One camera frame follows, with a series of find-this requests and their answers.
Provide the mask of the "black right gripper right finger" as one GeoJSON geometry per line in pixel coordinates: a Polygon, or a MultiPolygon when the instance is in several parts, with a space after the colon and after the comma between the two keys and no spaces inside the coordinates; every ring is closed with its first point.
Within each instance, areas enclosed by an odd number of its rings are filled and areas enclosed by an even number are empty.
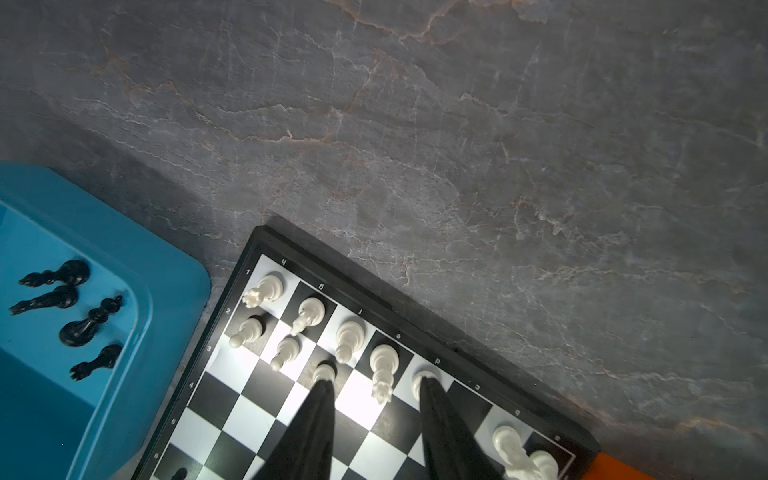
{"type": "Polygon", "coordinates": [[[434,377],[419,386],[422,443],[430,479],[501,479],[434,377]]]}

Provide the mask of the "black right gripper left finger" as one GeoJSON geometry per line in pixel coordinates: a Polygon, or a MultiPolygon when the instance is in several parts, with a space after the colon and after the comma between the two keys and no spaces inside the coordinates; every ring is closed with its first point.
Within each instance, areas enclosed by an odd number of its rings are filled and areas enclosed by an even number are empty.
{"type": "Polygon", "coordinates": [[[334,386],[317,381],[253,479],[330,478],[335,431],[334,386]]]}

